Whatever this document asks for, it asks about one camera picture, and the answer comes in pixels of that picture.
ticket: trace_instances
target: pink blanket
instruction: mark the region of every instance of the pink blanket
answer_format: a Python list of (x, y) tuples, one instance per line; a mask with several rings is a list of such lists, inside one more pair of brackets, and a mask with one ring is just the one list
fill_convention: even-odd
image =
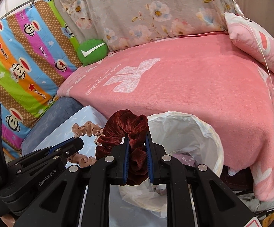
[[(271, 76), (274, 85), (274, 74)], [(254, 192), (274, 198), (274, 91), (266, 69), (227, 34), (172, 38), (129, 48), (75, 71), (59, 88), (109, 118), (130, 109), (194, 114), (219, 134), (224, 164), (251, 167)]]

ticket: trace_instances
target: dark fabric under bed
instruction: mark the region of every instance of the dark fabric under bed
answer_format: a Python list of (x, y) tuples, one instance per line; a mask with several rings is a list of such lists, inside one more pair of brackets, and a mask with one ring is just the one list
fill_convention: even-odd
[(38, 120), (21, 144), (22, 154), (31, 153), (49, 134), (83, 108), (71, 97), (58, 99)]

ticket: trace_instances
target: green pillow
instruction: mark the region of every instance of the green pillow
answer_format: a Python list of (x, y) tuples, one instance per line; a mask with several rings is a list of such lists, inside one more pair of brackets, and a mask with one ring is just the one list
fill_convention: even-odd
[(77, 50), (79, 60), (84, 66), (104, 59), (108, 54), (108, 46), (103, 40), (91, 39), (83, 42)]

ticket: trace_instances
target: red and white label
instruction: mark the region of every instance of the red and white label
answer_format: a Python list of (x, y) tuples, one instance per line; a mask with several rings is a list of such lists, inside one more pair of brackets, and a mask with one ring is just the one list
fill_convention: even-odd
[(250, 222), (248, 222), (244, 227), (262, 227), (259, 220), (254, 217)]

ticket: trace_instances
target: white star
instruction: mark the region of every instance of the white star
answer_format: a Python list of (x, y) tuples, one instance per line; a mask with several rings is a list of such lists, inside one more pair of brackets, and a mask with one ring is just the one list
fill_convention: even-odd
[(0, 78), (3, 78), (3, 77), (4, 77), (4, 74), (5, 74), (4, 72), (1, 72), (1, 73), (0, 73)]

